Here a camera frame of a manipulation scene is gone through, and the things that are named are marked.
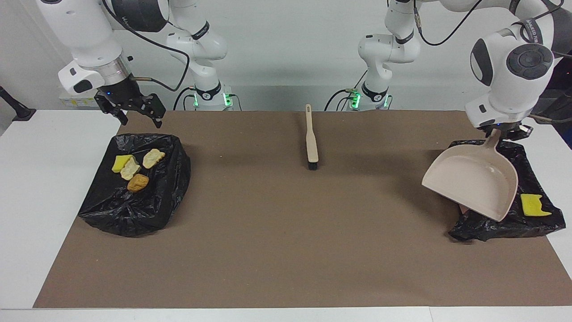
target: food scrap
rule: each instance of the food scrap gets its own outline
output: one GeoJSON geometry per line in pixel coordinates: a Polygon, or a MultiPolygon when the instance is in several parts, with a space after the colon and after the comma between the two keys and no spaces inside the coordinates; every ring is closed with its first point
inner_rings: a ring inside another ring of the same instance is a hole
{"type": "Polygon", "coordinates": [[[141,166],[137,163],[135,158],[131,156],[131,158],[125,164],[125,167],[121,169],[121,177],[127,181],[133,179],[133,176],[141,171],[141,166]]]}
{"type": "Polygon", "coordinates": [[[127,164],[127,161],[131,159],[133,155],[118,155],[115,157],[115,163],[113,163],[112,171],[115,173],[121,172],[121,170],[127,164]]]}
{"type": "Polygon", "coordinates": [[[165,157],[165,153],[161,152],[157,149],[152,149],[145,155],[143,158],[143,166],[146,169],[151,169],[154,167],[159,161],[161,161],[165,157]]]}
{"type": "Polygon", "coordinates": [[[127,190],[133,193],[138,193],[139,191],[143,190],[147,184],[149,184],[149,177],[142,174],[136,174],[133,179],[129,181],[127,190]]]}

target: black garbage bag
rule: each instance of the black garbage bag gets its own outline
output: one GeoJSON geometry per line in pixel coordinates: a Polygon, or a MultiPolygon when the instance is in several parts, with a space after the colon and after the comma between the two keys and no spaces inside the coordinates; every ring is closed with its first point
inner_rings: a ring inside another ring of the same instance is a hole
{"type": "Polygon", "coordinates": [[[181,203],[190,182],[190,159],[181,141],[173,135],[123,134],[111,139],[79,216],[107,233],[136,237],[163,229],[181,203]],[[166,156],[140,174],[149,184],[138,193],[127,190],[128,182],[112,172],[117,155],[133,155],[139,164],[151,149],[166,156]]]}
{"type": "MultiPolygon", "coordinates": [[[[451,147],[461,144],[481,145],[484,140],[457,141],[451,147]]],[[[526,158],[525,148],[513,142],[502,141],[496,150],[505,156],[515,167],[518,173],[517,197],[513,205],[501,222],[480,215],[472,210],[460,213],[460,218],[449,235],[458,241],[478,239],[487,241],[492,238],[524,238],[545,236],[554,231],[566,228],[562,210],[556,208],[544,190],[530,163],[526,158]],[[521,194],[541,195],[542,210],[552,213],[546,217],[527,217],[522,210],[521,194]]]]}

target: white table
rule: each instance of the white table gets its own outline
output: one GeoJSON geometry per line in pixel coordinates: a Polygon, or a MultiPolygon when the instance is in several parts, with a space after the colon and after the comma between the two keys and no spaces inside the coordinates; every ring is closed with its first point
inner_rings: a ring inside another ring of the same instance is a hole
{"type": "MultiPolygon", "coordinates": [[[[526,147],[554,204],[572,223],[572,151],[548,125],[526,147]]],[[[572,307],[34,310],[117,120],[99,111],[38,111],[0,137],[0,321],[569,322],[572,307]]],[[[572,276],[572,229],[549,240],[572,276]]]]}

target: yellow sponge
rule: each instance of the yellow sponge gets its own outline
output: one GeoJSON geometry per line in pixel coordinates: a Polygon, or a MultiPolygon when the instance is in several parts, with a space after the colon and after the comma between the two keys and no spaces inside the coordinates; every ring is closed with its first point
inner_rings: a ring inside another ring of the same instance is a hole
{"type": "Polygon", "coordinates": [[[521,195],[522,210],[525,212],[525,216],[528,217],[545,217],[552,215],[552,213],[547,213],[542,210],[542,198],[541,195],[521,195]]]}
{"type": "Polygon", "coordinates": [[[125,168],[125,165],[127,164],[127,161],[129,161],[131,158],[133,157],[133,155],[118,155],[115,157],[115,163],[113,164],[113,168],[111,169],[111,171],[115,172],[115,173],[119,173],[121,172],[121,170],[123,168],[125,168]]]}

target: white bread piece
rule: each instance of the white bread piece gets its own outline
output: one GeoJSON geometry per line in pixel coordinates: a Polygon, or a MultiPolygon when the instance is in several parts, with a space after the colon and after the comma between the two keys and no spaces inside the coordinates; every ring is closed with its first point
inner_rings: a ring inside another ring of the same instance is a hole
{"type": "Polygon", "coordinates": [[[165,157],[166,153],[161,152],[157,149],[152,149],[145,155],[143,158],[143,166],[146,169],[151,169],[154,167],[159,161],[161,161],[165,157]]]}
{"type": "Polygon", "coordinates": [[[121,177],[127,181],[133,179],[133,176],[141,171],[141,166],[137,163],[134,157],[131,157],[125,167],[121,170],[121,177]]]}

